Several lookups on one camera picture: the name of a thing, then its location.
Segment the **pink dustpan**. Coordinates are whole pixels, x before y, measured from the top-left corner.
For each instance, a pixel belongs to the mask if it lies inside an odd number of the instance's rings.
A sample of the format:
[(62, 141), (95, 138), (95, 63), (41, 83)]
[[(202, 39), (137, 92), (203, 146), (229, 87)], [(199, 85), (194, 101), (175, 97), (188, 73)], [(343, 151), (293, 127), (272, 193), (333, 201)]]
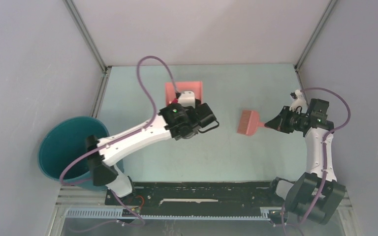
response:
[(196, 106), (203, 103), (203, 83), (201, 81), (192, 82), (167, 82), (165, 83), (165, 102), (166, 105), (180, 96), (180, 93), (191, 90), (196, 96)]

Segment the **pink hand brush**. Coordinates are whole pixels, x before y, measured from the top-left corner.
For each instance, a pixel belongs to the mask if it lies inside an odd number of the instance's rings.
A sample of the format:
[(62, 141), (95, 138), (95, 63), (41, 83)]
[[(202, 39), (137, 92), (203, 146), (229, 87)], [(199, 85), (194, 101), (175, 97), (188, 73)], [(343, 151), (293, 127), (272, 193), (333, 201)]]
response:
[(254, 110), (243, 110), (237, 128), (237, 133), (252, 136), (258, 128), (264, 128), (265, 123), (260, 121), (260, 114)]

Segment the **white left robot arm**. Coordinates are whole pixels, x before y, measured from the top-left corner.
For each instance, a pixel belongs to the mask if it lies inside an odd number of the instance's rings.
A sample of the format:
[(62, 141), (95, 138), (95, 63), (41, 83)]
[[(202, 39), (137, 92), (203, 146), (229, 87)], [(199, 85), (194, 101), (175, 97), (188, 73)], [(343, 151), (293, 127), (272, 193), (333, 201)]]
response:
[(207, 103), (184, 107), (171, 103), (160, 109), (150, 120), (120, 134), (86, 139), (87, 164), (94, 186), (106, 186), (124, 205), (135, 201), (136, 192), (131, 178), (116, 165), (126, 156), (154, 143), (169, 139), (190, 139), (207, 128), (217, 118)]

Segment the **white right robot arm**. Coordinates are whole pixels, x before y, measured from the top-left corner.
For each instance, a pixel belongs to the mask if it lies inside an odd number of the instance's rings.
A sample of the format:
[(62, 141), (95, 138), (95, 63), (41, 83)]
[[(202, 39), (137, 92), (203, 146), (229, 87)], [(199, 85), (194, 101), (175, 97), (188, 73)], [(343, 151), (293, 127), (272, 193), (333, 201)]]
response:
[(303, 133), (307, 148), (306, 171), (296, 182), (275, 178), (266, 193), (267, 201), (274, 206), (284, 202), (286, 211), (321, 225), (328, 223), (346, 193), (333, 171), (334, 123), (327, 119), (328, 108), (328, 101), (312, 99), (306, 104), (297, 97), (265, 123), (266, 128), (286, 134)]

